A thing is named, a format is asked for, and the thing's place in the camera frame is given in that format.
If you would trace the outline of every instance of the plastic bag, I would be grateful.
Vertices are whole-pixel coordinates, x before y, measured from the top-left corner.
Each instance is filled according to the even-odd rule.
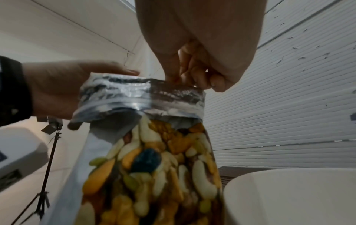
[[[223,224],[204,97],[160,80],[92,74],[71,121],[91,122],[86,144],[41,224]]]

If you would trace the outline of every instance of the white ceiling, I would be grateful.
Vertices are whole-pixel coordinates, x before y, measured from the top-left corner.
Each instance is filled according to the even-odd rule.
[[[141,31],[135,13],[120,0],[32,0],[135,53]]]

